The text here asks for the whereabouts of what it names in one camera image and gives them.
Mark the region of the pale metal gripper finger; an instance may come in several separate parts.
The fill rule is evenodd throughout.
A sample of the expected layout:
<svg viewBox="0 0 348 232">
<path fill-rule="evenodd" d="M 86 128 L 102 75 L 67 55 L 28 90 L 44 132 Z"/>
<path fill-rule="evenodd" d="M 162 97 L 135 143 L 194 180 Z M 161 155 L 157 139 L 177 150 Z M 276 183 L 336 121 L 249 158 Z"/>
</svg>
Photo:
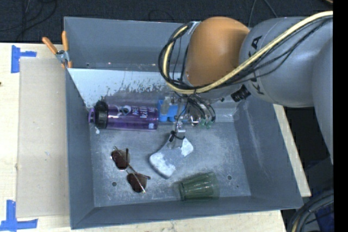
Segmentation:
<svg viewBox="0 0 348 232">
<path fill-rule="evenodd" d="M 185 138 L 185 129 L 172 130 L 169 135 L 169 139 L 166 146 L 170 149 L 182 147 L 183 140 Z"/>
</svg>

